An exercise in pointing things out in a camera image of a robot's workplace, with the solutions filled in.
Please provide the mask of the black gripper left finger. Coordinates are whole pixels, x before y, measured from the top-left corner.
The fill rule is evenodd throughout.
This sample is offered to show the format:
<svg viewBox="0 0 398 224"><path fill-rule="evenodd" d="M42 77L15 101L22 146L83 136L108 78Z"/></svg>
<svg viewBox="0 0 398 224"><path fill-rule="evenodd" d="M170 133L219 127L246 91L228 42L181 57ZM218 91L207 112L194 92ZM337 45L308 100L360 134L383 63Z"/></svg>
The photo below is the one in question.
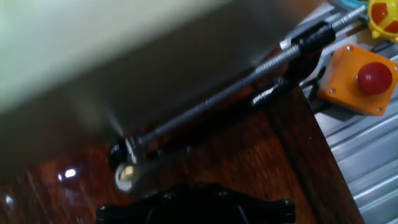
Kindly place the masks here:
<svg viewBox="0 0 398 224"><path fill-rule="evenodd" d="M156 208L171 208L168 202L192 196L195 191L196 183L178 183L128 205L101 205L96 210L96 223L145 223Z"/></svg>

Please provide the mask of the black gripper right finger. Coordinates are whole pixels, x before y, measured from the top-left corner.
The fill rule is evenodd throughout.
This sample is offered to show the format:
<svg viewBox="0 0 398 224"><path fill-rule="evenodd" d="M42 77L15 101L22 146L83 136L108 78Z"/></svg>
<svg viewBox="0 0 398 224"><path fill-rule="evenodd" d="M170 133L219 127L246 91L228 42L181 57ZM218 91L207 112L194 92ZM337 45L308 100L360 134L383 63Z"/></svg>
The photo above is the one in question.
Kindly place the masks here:
<svg viewBox="0 0 398 224"><path fill-rule="evenodd" d="M237 205L248 223L295 223L295 202L290 199L266 201L217 183L196 183L195 189Z"/></svg>

